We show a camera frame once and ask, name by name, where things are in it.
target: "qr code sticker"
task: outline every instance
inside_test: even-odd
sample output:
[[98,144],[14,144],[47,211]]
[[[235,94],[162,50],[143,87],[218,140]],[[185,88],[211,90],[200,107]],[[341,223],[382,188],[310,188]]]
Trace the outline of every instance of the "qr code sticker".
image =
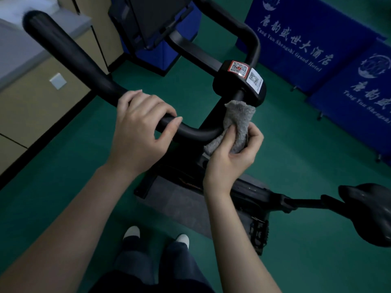
[[251,71],[250,71],[250,75],[248,75],[248,78],[247,78],[246,82],[252,88],[254,88],[254,90],[257,92],[257,94],[259,94],[259,91],[261,90],[263,81],[264,80],[258,74],[258,72],[252,68]]
[[233,73],[237,73],[245,78],[247,75],[248,66],[243,63],[233,61],[229,71]]

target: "pants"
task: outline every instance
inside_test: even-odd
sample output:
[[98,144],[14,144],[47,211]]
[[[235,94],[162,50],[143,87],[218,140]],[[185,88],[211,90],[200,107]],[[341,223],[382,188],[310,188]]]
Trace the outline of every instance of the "pants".
[[126,237],[122,242],[122,251],[115,260],[115,270],[102,276],[90,292],[105,292],[104,288],[109,292],[120,292],[122,287],[126,287],[128,291],[133,288],[132,291],[136,292],[149,291],[146,287],[156,286],[178,289],[178,283],[184,292],[194,291],[183,289],[184,285],[191,286],[192,289],[201,286],[203,292],[212,292],[212,287],[186,244],[174,241],[165,248],[159,264],[158,285],[155,285],[153,261],[146,252],[146,245],[139,237]]

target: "person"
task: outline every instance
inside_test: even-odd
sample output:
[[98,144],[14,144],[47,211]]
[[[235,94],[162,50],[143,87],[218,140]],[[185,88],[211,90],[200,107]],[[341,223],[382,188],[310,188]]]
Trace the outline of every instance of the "person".
[[[175,118],[155,139],[155,128],[166,113]],[[139,174],[163,157],[181,121],[175,109],[157,96],[142,90],[125,93],[118,101],[107,162],[3,273],[0,292],[76,292],[116,203]],[[204,195],[223,291],[276,293],[280,289],[253,249],[230,198],[234,181],[254,162],[263,141],[253,123],[248,134],[248,146],[230,154],[235,127],[228,129],[208,162]],[[102,276],[91,292],[213,291],[188,251],[186,235],[163,252],[159,284],[154,284],[151,261],[142,246],[139,229],[132,226],[125,233],[115,270]]]

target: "red qr code sticker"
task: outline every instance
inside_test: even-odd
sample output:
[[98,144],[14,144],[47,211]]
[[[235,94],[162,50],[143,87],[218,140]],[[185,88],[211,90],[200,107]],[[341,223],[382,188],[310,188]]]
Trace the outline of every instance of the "red qr code sticker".
[[233,60],[228,71],[237,73],[239,76],[246,78],[248,70],[249,68],[247,65]]

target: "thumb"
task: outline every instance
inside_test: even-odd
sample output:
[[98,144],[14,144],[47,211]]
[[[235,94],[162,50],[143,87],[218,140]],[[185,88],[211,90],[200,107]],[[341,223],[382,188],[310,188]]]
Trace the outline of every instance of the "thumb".
[[227,132],[225,133],[225,136],[218,149],[228,154],[231,151],[233,144],[235,143],[235,139],[236,139],[236,127],[235,125],[232,124],[227,129]]
[[161,133],[160,138],[158,139],[158,142],[162,144],[164,148],[168,148],[172,138],[175,136],[179,125],[182,122],[183,117],[177,117],[170,121],[169,124],[167,124],[164,131]]

